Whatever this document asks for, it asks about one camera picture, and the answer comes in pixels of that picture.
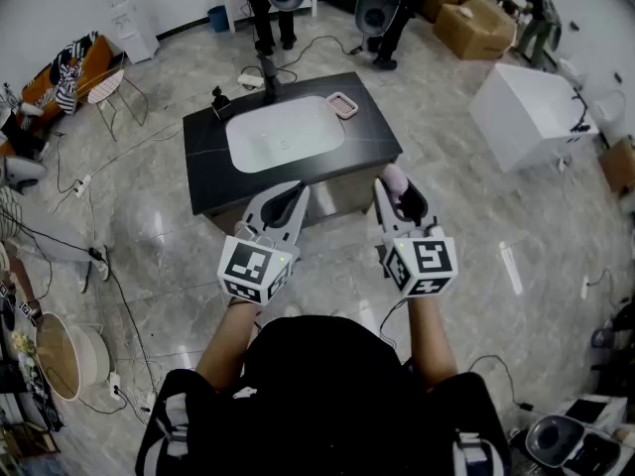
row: chair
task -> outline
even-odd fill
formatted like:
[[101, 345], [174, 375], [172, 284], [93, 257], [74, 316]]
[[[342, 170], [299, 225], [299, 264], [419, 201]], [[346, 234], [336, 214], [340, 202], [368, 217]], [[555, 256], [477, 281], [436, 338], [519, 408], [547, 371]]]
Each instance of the chair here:
[[[117, 109], [115, 108], [115, 106], [112, 105], [112, 102], [110, 102], [110, 97], [114, 93], [119, 94], [119, 97], [121, 97], [121, 100], [123, 101], [124, 105], [128, 108], [128, 111], [130, 111], [130, 114], [135, 119], [135, 121], [139, 124], [140, 127], [143, 127], [144, 123], [146, 123], [146, 118], [148, 117], [148, 111], [150, 110], [150, 102], [148, 101], [148, 97], [146, 96], [146, 94], [143, 91], [141, 91], [135, 84], [133, 84], [128, 78], [125, 77], [124, 75], [125, 69], [123, 68], [123, 60], [124, 58], [121, 59], [121, 63], [118, 66], [111, 68], [110, 70], [106, 71], [103, 74], [100, 74], [98, 77], [92, 79], [91, 81], [83, 85], [81, 88], [77, 90], [77, 93], [76, 93], [77, 102], [88, 102], [89, 104], [94, 104], [95, 106], [97, 106], [97, 109], [99, 110], [99, 114], [101, 115], [101, 119], [103, 120], [103, 123], [106, 124], [106, 128], [108, 129], [108, 132], [110, 133], [110, 136], [112, 137], [114, 141], [117, 141], [117, 138], [115, 138], [115, 135], [112, 132], [112, 129], [113, 129], [114, 121], [115, 121], [115, 116], [117, 115]], [[123, 81], [126, 81], [130, 86], [132, 86], [135, 90], [141, 93], [141, 96], [146, 101], [146, 111], [141, 121], [137, 118], [135, 113], [132, 111], [132, 109], [128, 105], [128, 102], [124, 98], [123, 94], [119, 91], [119, 87], [121, 86], [121, 83]], [[114, 113], [112, 114], [112, 118], [110, 119], [110, 125], [108, 125], [106, 117], [103, 115], [103, 112], [101, 111], [101, 107], [99, 107], [99, 104], [103, 102], [104, 100], [108, 104], [110, 104], [110, 107], [112, 107], [112, 109], [114, 110]]]

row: gray tile floor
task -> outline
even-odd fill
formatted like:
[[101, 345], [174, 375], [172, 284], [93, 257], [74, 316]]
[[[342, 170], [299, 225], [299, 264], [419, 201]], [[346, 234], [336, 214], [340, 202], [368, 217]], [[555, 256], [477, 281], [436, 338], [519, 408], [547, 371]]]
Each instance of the gray tile floor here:
[[[320, 3], [316, 19], [298, 17], [296, 27], [295, 49], [277, 51], [277, 64], [296, 58], [313, 37], [335, 35], [347, 51], [361, 42], [352, 17], [327, 4]], [[299, 79], [351, 70], [359, 74], [402, 144], [398, 163], [429, 196], [445, 232], [456, 239], [460, 273], [443, 298], [443, 314], [459, 367], [465, 370], [477, 356], [497, 353], [510, 366], [518, 399], [547, 409], [592, 385], [588, 367], [596, 355], [589, 350], [589, 335], [608, 318], [611, 305], [607, 283], [590, 290], [586, 301], [580, 299], [580, 286], [585, 274], [595, 277], [609, 267], [615, 298], [631, 291], [630, 224], [619, 213], [591, 144], [575, 151], [572, 167], [563, 174], [555, 166], [500, 172], [466, 110], [491, 62], [457, 60], [421, 19], [410, 22], [395, 58], [398, 70], [377, 72], [369, 54], [347, 57], [334, 41], [320, 40], [292, 69]], [[113, 270], [156, 362], [151, 367], [157, 378], [173, 368], [195, 366], [225, 302], [215, 277], [223, 235], [204, 217], [191, 214], [182, 118], [207, 106], [216, 85], [234, 88], [242, 68], [255, 62], [251, 27], [243, 25], [234, 36], [198, 27], [164, 40], [154, 59], [127, 70], [150, 99], [143, 128], [121, 111], [114, 143], [92, 106], [58, 125], [66, 132], [60, 140], [63, 188], [152, 136], [94, 175], [91, 200], [94, 230], [111, 247]], [[230, 98], [244, 93], [240, 88]], [[139, 100], [133, 108], [141, 108]], [[29, 194], [51, 210], [62, 199], [56, 188], [57, 144], [52, 138], [48, 178]], [[86, 198], [72, 195], [58, 214], [86, 232], [93, 229]], [[299, 242], [304, 259], [261, 314], [262, 321], [293, 302], [305, 313], [342, 310], [376, 332], [397, 299], [391, 284], [381, 279], [374, 250], [379, 236], [372, 211], [305, 230]], [[520, 296], [505, 271], [501, 242], [513, 250], [524, 289]], [[42, 294], [48, 265], [28, 255], [24, 260], [36, 293]], [[132, 396], [132, 357], [140, 353], [113, 281], [101, 284], [93, 276], [81, 295], [72, 270], [54, 265], [43, 305], [68, 321], [105, 324], [112, 365]], [[406, 359], [406, 312], [398, 310], [385, 330]], [[148, 386], [142, 366], [136, 362], [139, 388]], [[531, 419], [512, 407], [499, 366], [483, 362], [477, 370], [505, 426]], [[108, 398], [105, 385], [87, 390], [83, 398], [104, 410], [118, 405]], [[130, 408], [100, 416], [77, 402], [58, 404], [67, 427], [56, 441], [68, 474], [133, 472], [144, 427]]]

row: black t-shirt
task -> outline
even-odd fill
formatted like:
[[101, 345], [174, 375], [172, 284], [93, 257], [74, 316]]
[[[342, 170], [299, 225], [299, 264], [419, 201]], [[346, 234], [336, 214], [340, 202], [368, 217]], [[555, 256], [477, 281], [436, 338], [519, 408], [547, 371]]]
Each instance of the black t-shirt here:
[[[418, 389], [392, 348], [349, 319], [277, 319], [249, 347], [231, 393], [216, 393], [193, 371], [168, 375], [136, 473], [156, 461], [147, 474], [453, 474], [457, 429], [505, 453], [479, 376], [453, 377], [429, 394]], [[178, 394], [187, 409], [181, 457], [168, 454], [164, 434], [174, 430], [165, 401]]]
[[545, 19], [545, 1], [544, 0], [525, 0], [532, 4], [532, 18], [535, 20]]

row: white wall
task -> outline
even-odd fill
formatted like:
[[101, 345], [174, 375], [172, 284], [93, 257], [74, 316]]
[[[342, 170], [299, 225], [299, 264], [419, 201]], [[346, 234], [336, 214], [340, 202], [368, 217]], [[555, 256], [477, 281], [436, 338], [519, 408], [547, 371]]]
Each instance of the white wall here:
[[[156, 34], [204, 18], [222, 0], [138, 0]], [[117, 44], [106, 0], [0, 0], [0, 83], [14, 92], [92, 30]]]
[[[588, 73], [583, 94], [589, 102], [619, 88], [627, 97], [626, 115], [609, 141], [635, 135], [635, 7], [628, 0], [554, 0], [563, 19], [564, 35], [557, 58], [567, 58]], [[580, 26], [569, 28], [570, 21]], [[619, 72], [619, 85], [613, 72]], [[619, 109], [619, 98], [613, 100]]]

